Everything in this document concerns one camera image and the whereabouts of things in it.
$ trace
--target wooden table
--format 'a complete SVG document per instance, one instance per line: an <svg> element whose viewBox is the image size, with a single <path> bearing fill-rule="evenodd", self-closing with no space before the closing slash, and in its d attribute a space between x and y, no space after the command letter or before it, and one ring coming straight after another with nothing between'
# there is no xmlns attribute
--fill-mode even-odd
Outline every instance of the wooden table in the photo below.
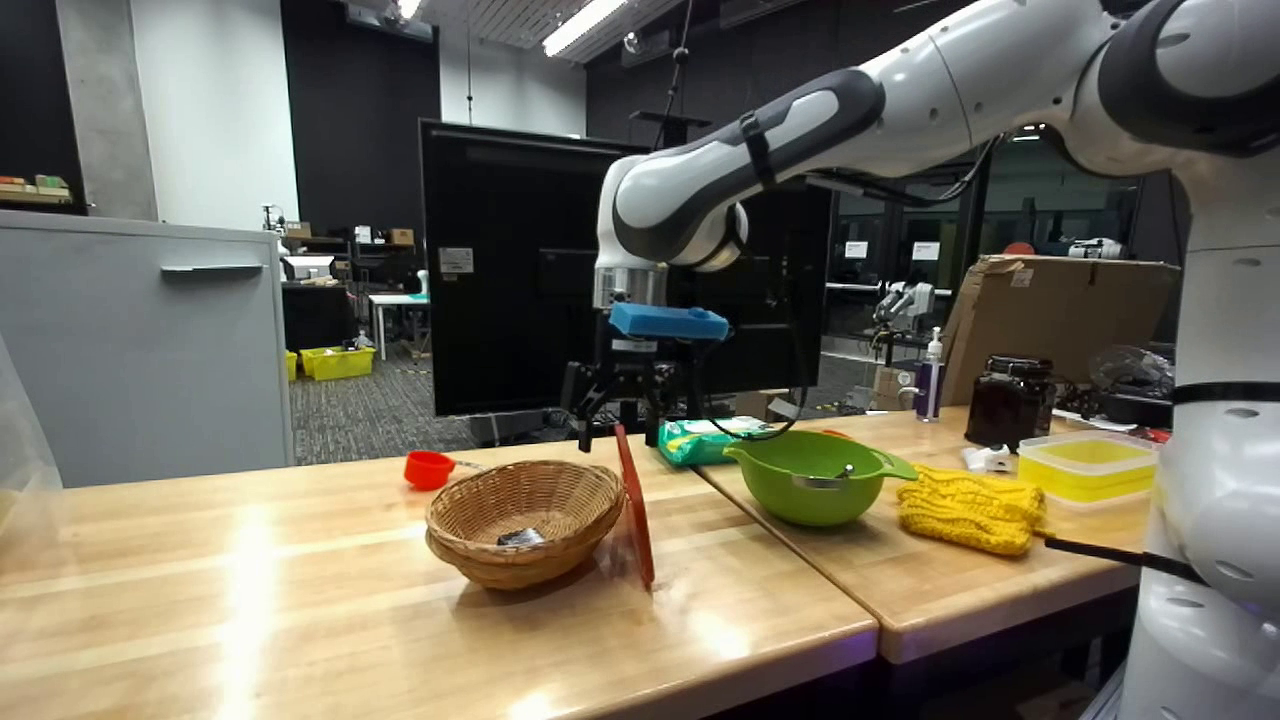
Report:
<svg viewBox="0 0 1280 720"><path fill-rule="evenodd" d="M400 458L62 491L60 543L0 555L0 714L703 714L875 660L861 603L635 458L653 596L606 548L548 593L471 586L422 548Z"/></svg>
<svg viewBox="0 0 1280 720"><path fill-rule="evenodd" d="M910 410L840 414L806 428L836 428L905 458L958 469L963 410L943 410L941 424L921 424ZM1027 560L996 560L973 548L915 541L896 524L896 482L885 482L872 513L840 530L804 530L759 513L740 478L740 469L709 469L740 507L792 543L810 567L840 584L881 619L881 656L910 662L969 641L1113 596L1137 571L1113 560L1064 555L1036 548ZM1066 541L1140 548L1147 504L1113 513L1048 513L1048 526Z"/></svg>

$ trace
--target wooden board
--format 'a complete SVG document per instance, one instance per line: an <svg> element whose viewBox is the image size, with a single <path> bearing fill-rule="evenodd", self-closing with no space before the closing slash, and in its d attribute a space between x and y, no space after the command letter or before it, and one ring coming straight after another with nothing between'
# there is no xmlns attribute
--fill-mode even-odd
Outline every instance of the wooden board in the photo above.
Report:
<svg viewBox="0 0 1280 720"><path fill-rule="evenodd" d="M875 442L915 465L958 469L963 410L921 424L910 410L821 418L852 439ZM759 513L736 465L709 476L740 501L783 543L810 560L830 584L861 599L885 626L881 651L908 662L1061 609L1113 596L1137 571L1036 548L1027 560L996 560L973 548L915 541L896 524L896 482L885 482L875 507L840 530L804 530ZM1051 513L1056 534L1140 548L1147 504L1113 513Z"/></svg>
<svg viewBox="0 0 1280 720"><path fill-rule="evenodd" d="M635 465L653 596L606 543L544 593L471 586L422 548L400 458L62 491L60 543L0 560L0 714L709 714L875 656L840 586L693 473Z"/></svg>

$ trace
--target wicker basket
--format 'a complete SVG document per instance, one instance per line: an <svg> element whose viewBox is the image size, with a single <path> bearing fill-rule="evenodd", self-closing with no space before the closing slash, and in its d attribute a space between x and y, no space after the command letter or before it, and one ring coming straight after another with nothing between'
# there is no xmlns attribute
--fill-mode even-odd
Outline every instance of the wicker basket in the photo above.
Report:
<svg viewBox="0 0 1280 720"><path fill-rule="evenodd" d="M530 586L583 563L620 514L606 469L518 458L443 482L428 514L428 548L480 586ZM544 543L500 548L537 526Z"/></svg>

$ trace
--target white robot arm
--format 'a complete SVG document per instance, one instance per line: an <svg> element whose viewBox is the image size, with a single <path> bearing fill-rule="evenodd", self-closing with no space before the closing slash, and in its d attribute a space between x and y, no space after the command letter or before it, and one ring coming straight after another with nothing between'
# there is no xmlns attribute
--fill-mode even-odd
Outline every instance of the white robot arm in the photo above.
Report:
<svg viewBox="0 0 1280 720"><path fill-rule="evenodd" d="M595 308L716 272L736 199L792 175L910 175L1019 123L1103 175L1181 175L1176 431L1158 465L1123 714L1280 714L1280 0L976 0L685 149L610 164Z"/></svg>

